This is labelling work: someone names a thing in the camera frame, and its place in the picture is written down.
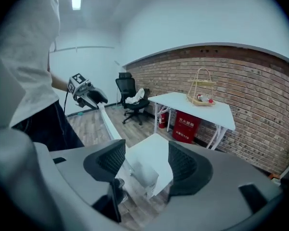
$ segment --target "bottle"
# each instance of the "bottle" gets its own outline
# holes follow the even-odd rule
[[[201,102],[204,102],[204,103],[213,103],[213,99],[208,98],[207,96],[202,95],[202,94],[198,94],[197,99]]]

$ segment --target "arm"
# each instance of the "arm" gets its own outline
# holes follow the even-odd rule
[[[48,53],[48,65],[47,65],[47,71],[51,74],[52,76],[52,87],[56,88],[58,90],[62,90],[62,91],[68,91],[67,89],[67,82],[61,80],[60,78],[58,78],[57,76],[55,76],[53,73],[51,73],[50,71],[50,65],[49,65],[49,53]]]

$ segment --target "bamboo basket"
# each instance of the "bamboo basket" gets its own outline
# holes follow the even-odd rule
[[[208,72],[209,80],[199,80],[198,79],[198,75],[199,75],[199,72],[201,69],[206,70]],[[189,102],[191,102],[192,104],[197,105],[197,106],[213,106],[213,105],[215,105],[216,103],[214,101],[213,101],[213,103],[205,103],[205,102],[201,102],[197,99],[197,95],[199,94],[199,93],[197,93],[197,86],[198,87],[202,86],[202,87],[211,87],[211,96],[212,96],[212,99],[214,100],[214,96],[213,96],[213,86],[214,85],[216,85],[216,82],[213,82],[211,80],[211,75],[210,75],[210,72],[208,71],[208,69],[206,69],[205,67],[198,69],[198,71],[195,73],[194,80],[192,81],[191,88],[189,89],[189,92],[186,96],[187,100]]]

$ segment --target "ceiling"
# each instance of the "ceiling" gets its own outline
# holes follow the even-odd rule
[[[82,0],[81,10],[72,10],[72,0],[59,0],[61,30],[120,25],[149,0]]]

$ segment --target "fire extinguisher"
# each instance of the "fire extinguisher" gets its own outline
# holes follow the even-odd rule
[[[158,118],[158,127],[159,128],[165,128],[166,127],[167,116],[168,116],[168,112],[165,112],[165,113],[159,115],[159,118]]]

